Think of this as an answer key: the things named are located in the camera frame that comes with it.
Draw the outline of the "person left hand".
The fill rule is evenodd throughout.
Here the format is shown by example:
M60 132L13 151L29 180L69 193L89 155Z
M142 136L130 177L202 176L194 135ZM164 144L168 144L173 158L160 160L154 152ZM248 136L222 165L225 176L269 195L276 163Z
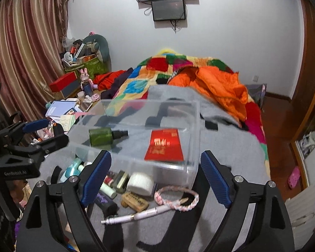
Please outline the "person left hand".
M16 205L19 205L24 198L23 189L28 184L28 182L26 180L12 180L6 181L6 184L8 186L10 195L13 198L14 203Z

